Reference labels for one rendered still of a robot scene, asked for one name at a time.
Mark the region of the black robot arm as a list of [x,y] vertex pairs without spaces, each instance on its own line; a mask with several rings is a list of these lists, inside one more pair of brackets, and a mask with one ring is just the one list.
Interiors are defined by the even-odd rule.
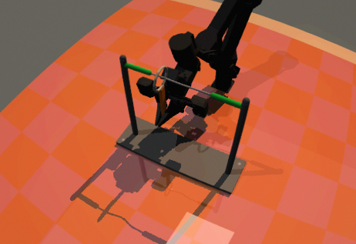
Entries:
[[201,70],[202,59],[216,71],[211,86],[228,93],[235,83],[232,79],[236,79],[240,71],[236,66],[237,46],[253,8],[261,2],[262,0],[224,0],[209,26],[198,33],[196,38],[191,32],[173,35],[168,45],[177,62],[176,67],[186,70],[181,72],[167,66],[167,78],[191,85],[193,77]]

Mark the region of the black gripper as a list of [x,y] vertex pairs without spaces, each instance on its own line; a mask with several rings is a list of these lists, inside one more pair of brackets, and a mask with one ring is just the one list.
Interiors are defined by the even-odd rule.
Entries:
[[178,113],[184,113],[186,105],[193,108],[192,110],[194,115],[198,115],[202,118],[206,118],[207,116],[209,110],[209,102],[207,101],[207,99],[199,97],[197,95],[193,95],[191,99],[187,98],[185,96],[189,88],[187,88],[186,91],[183,92],[183,90],[180,89],[180,86],[174,85],[169,82],[167,82],[167,84],[165,83],[164,87],[166,100],[170,99],[170,103],[169,105],[167,105],[166,103],[166,107],[168,107],[162,116],[160,108],[160,96],[159,92],[153,91],[153,80],[143,76],[138,79],[136,84],[142,95],[147,96],[149,98],[155,97],[157,103],[155,126],[160,127]]

